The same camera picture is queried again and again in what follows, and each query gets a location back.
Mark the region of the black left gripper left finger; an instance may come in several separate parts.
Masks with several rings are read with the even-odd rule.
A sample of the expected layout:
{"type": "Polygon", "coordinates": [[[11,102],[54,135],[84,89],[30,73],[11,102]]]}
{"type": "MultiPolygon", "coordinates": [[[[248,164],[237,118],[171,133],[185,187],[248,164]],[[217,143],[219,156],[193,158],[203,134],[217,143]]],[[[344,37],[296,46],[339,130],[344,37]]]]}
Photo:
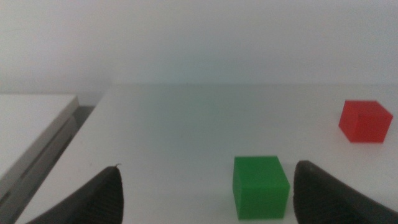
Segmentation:
{"type": "Polygon", "coordinates": [[[121,174],[109,166],[29,224],[121,224],[123,215],[121,174]]]}

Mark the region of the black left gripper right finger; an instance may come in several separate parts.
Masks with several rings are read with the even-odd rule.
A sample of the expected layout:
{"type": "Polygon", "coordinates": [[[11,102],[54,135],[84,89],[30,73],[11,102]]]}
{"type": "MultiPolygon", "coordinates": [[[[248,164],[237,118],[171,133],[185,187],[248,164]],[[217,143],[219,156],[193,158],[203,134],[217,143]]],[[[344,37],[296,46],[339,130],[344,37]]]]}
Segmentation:
{"type": "Polygon", "coordinates": [[[363,195],[310,161],[294,173],[298,223],[397,223],[397,212],[363,195]]]}

